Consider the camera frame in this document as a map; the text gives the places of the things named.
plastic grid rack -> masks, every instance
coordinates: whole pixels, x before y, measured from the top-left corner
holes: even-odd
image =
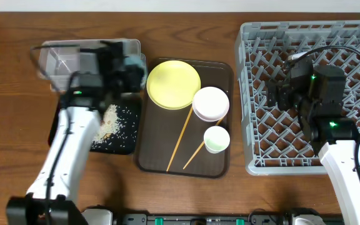
[[[264,82],[286,79],[281,67],[289,55],[332,45],[360,50],[360,21],[249,22],[241,26],[235,52],[248,173],[326,173],[300,130],[297,112],[267,107]],[[360,130],[360,58],[334,49],[311,56],[314,64],[332,64],[344,70],[347,83],[342,113]]]

brown tray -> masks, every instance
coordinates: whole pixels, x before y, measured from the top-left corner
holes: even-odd
[[[230,133],[233,106],[233,71],[230,66],[221,62],[159,58],[149,65],[149,71],[168,60],[180,60],[192,65],[201,78],[202,88],[214,86],[227,94],[230,100],[230,110],[220,126]],[[215,122],[200,120],[194,113],[184,131],[170,170],[166,172],[191,106],[179,110],[163,109],[153,103],[148,94],[144,95],[143,104],[134,156],[136,165],[142,171],[200,178],[220,178],[225,175],[229,167],[230,147],[218,154],[211,154],[205,147],[202,147],[188,167],[183,170],[184,165],[202,143],[205,130],[215,125]]]

white cup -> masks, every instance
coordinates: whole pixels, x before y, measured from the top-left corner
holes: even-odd
[[[213,126],[204,133],[205,148],[216,154],[225,150],[230,144],[230,135],[223,127]]]

wooden chopstick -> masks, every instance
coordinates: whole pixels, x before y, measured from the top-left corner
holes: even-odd
[[[187,127],[187,123],[188,123],[188,121],[190,120],[190,117],[191,117],[191,114],[192,114],[192,113],[193,113],[193,107],[191,106],[191,109],[190,109],[190,112],[188,113],[186,122],[184,123],[184,126],[182,127],[182,130],[181,130],[181,133],[180,133],[180,136],[179,136],[179,139],[177,140],[176,147],[174,147],[174,151],[173,151],[173,153],[172,153],[172,158],[170,158],[169,165],[167,165],[166,172],[169,171],[170,165],[172,164],[174,155],[176,154],[176,151],[178,150],[178,147],[179,147],[181,138],[183,137],[184,131],[186,130],[186,127]]]
[[[222,119],[220,119],[215,126],[219,125],[220,122],[222,122],[222,120],[224,119],[224,117]],[[199,147],[197,148],[197,150],[195,150],[194,154],[192,154],[191,158],[188,160],[187,164],[182,168],[185,169],[188,164],[191,162],[191,160],[194,159],[195,155],[199,152],[199,150],[201,150],[201,148],[204,146],[205,141],[202,141],[202,143],[199,145]]]

wooden table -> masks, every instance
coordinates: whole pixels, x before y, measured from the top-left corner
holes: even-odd
[[[49,149],[57,98],[48,82],[36,76],[28,58],[31,46],[47,40],[135,38],[148,61],[159,56],[221,61],[235,71],[234,42],[242,23],[347,19],[360,19],[360,14],[0,13],[0,224],[6,224],[9,197],[25,195]],[[238,88],[233,100],[231,165],[225,177],[145,173],[132,156],[91,153],[78,207],[104,204],[116,211],[166,214],[248,214],[256,208],[307,207],[339,214],[325,175],[257,177],[246,172]]]

